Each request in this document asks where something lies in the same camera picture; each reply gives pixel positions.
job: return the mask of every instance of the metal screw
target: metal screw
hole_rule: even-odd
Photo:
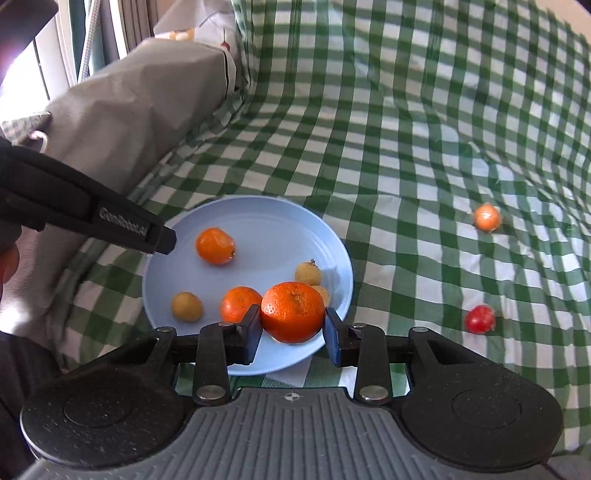
[[[388,396],[388,390],[379,385],[368,385],[359,390],[359,395],[361,395],[361,398],[366,402],[377,402]]]
[[[201,400],[206,401],[213,401],[219,400],[226,394],[226,390],[224,390],[219,385],[204,385],[197,389],[197,396]]]

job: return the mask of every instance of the tangerine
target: tangerine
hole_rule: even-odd
[[[0,285],[6,283],[15,274],[19,258],[18,248],[15,246],[0,255]]]
[[[204,230],[195,240],[197,253],[213,265],[228,263],[236,254],[234,239],[218,227]]]
[[[254,288],[235,287],[228,290],[220,304],[220,314],[226,322],[240,323],[251,305],[261,305],[262,297]]]
[[[499,211],[490,203],[484,203],[474,211],[474,223],[480,230],[488,233],[499,228],[502,220]]]
[[[310,340],[324,323],[322,296],[305,283],[279,283],[262,298],[261,323],[267,333],[280,342]]]

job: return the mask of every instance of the small brown fruit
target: small brown fruit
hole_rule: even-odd
[[[314,260],[301,263],[295,269],[295,281],[306,285],[320,285],[322,283],[322,271],[316,266]]]
[[[193,323],[203,316],[203,304],[196,295],[184,291],[174,296],[170,304],[174,318],[181,322]]]
[[[330,303],[329,291],[326,290],[326,288],[321,287],[320,285],[312,285],[312,288],[316,290],[318,293],[320,293],[322,301],[324,302],[324,308],[326,308]]]

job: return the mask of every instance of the tablecloth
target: tablecloth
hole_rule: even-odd
[[[342,238],[346,321],[427,326],[548,389],[556,453],[591,437],[590,51],[524,0],[235,0],[244,90],[132,198],[170,219],[232,194],[286,197]],[[500,208],[493,234],[473,226]],[[67,367],[150,328],[146,256],[89,241],[59,285]],[[487,303],[496,330],[463,317]],[[68,315],[59,321],[59,312]],[[326,353],[233,386],[350,386]],[[401,370],[392,366],[401,393]]]

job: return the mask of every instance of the green checkered cloth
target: green checkered cloth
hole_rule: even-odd
[[[587,42],[524,0],[234,6],[245,89],[132,198],[166,219],[232,194],[304,205],[349,251],[348,322],[390,335],[427,326],[537,382],[564,410],[556,453],[590,456]],[[484,202],[504,216],[493,234],[473,226]],[[79,252],[54,306],[65,366],[150,328],[146,259],[96,241]],[[467,333],[463,318],[482,303],[496,330]],[[401,373],[392,366],[398,394]],[[354,377],[320,351],[232,381],[350,388]]]

